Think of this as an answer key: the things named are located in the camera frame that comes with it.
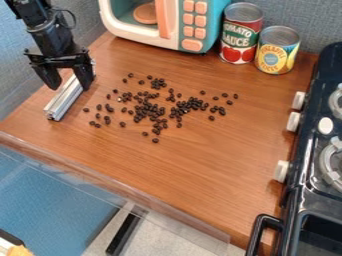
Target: stove burner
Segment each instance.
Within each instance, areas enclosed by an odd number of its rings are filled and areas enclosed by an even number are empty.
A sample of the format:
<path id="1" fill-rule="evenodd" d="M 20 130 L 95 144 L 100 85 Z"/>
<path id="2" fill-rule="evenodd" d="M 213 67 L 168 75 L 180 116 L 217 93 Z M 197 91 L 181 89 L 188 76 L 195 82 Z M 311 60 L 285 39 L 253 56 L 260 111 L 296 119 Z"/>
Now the stove burner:
<path id="1" fill-rule="evenodd" d="M 319 156 L 319 167 L 323 179 L 342 193 L 342 141 L 333 137 Z"/>
<path id="2" fill-rule="evenodd" d="M 329 107 L 336 118 L 342 119 L 342 83 L 329 98 Z"/>

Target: tomato sauce can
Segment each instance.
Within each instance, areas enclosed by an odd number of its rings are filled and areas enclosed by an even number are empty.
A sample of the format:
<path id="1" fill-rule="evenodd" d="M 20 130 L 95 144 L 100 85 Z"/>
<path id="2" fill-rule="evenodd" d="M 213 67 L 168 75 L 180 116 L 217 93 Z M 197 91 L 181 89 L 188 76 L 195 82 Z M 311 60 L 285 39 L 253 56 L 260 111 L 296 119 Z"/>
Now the tomato sauce can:
<path id="1" fill-rule="evenodd" d="M 260 33 L 255 65 L 268 74 L 285 74 L 294 66 L 299 45 L 299 34 L 292 28 L 284 26 L 265 28 Z"/>
<path id="2" fill-rule="evenodd" d="M 220 57 L 234 64 L 253 61 L 264 19 L 261 9 L 242 2 L 228 5 L 224 14 Z"/>

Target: white knob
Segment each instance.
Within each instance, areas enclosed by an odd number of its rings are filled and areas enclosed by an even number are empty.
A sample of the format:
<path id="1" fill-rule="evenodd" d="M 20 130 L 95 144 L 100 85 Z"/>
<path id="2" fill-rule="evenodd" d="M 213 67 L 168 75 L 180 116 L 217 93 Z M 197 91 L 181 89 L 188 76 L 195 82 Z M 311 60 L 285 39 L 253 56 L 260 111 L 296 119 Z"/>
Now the white knob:
<path id="1" fill-rule="evenodd" d="M 274 171 L 273 179 L 280 183 L 284 183 L 287 172 L 289 170 L 289 165 L 290 163 L 288 161 L 279 160 Z"/>
<path id="2" fill-rule="evenodd" d="M 329 117 L 323 117 L 318 123 L 318 130 L 324 135 L 328 135 L 334 129 L 334 123 Z"/>
<path id="3" fill-rule="evenodd" d="M 305 92 L 296 92 L 296 95 L 293 98 L 292 108 L 296 110 L 301 110 L 304 105 L 305 96 Z"/>
<path id="4" fill-rule="evenodd" d="M 286 130 L 290 132 L 296 132 L 300 120 L 300 114 L 297 112 L 291 112 L 289 120 L 287 121 Z"/>

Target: wooden tabletop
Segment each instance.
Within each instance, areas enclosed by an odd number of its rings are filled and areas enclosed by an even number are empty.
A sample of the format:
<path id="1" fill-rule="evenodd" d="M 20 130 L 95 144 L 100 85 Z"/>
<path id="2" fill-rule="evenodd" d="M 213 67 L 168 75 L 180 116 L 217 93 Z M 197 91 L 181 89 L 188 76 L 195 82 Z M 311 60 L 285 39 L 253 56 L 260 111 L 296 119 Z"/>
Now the wooden tabletop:
<path id="1" fill-rule="evenodd" d="M 273 76 L 250 64 L 223 63 L 215 51 L 206 56 L 143 45 L 104 34 L 91 46 L 97 78 L 61 122 L 48 121 L 42 109 L 54 92 L 41 88 L 0 124 L 2 131 L 53 154 L 76 161 L 137 191 L 182 210 L 231 235 L 231 242 L 245 248 L 255 217 L 279 216 L 282 185 L 273 181 L 278 160 L 288 159 L 294 136 L 285 131 L 293 96 L 306 90 L 316 55 L 301 53 L 292 72 Z M 127 84 L 122 79 L 133 72 Z M 106 94 L 149 90 L 138 85 L 146 76 L 165 78 L 168 88 L 183 99 L 199 97 L 224 106 L 227 116 L 208 120 L 209 111 L 192 111 L 183 117 L 183 128 L 169 121 L 160 143 L 143 137 L 152 123 L 136 124 L 120 109 L 133 103 L 107 100 Z M 169 109 L 167 89 L 153 100 Z M 229 106 L 220 97 L 238 100 Z M 113 122 L 101 129 L 89 126 L 95 106 L 109 102 L 115 108 Z M 82 109 L 89 107 L 91 112 Z M 119 122 L 125 121 L 126 128 Z M 271 236 L 263 239 L 266 246 Z"/>

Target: microwave button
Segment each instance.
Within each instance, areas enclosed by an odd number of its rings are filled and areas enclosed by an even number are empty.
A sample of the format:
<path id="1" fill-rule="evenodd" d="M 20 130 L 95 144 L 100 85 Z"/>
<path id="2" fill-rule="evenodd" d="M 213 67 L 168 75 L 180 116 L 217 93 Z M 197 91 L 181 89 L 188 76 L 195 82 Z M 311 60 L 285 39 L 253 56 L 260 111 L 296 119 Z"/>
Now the microwave button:
<path id="1" fill-rule="evenodd" d="M 195 3 L 194 3 L 194 1 L 188 1 L 188 0 L 184 1 L 184 3 L 183 3 L 183 9 L 184 9 L 184 11 L 186 11 L 186 12 L 193 12 L 194 9 L 195 9 Z"/>
<path id="2" fill-rule="evenodd" d="M 189 27 L 189 26 L 185 26 L 183 28 L 183 33 L 184 33 L 184 36 L 193 37 L 194 36 L 194 28 Z"/>
<path id="3" fill-rule="evenodd" d="M 198 27 L 205 27 L 207 25 L 207 17 L 205 17 L 205 16 L 196 16 L 195 24 Z"/>
<path id="4" fill-rule="evenodd" d="M 182 47 L 185 50 L 199 52 L 203 48 L 203 44 L 201 41 L 198 40 L 184 39 L 182 41 Z"/>
<path id="5" fill-rule="evenodd" d="M 198 39 L 204 39 L 206 37 L 207 31 L 205 28 L 196 28 L 195 37 Z"/>
<path id="6" fill-rule="evenodd" d="M 206 14 L 208 10 L 208 5 L 206 2 L 197 2 L 196 3 L 196 12 L 198 14 Z"/>
<path id="7" fill-rule="evenodd" d="M 194 23 L 194 15 L 186 13 L 183 15 L 183 22 L 187 25 L 192 25 Z"/>

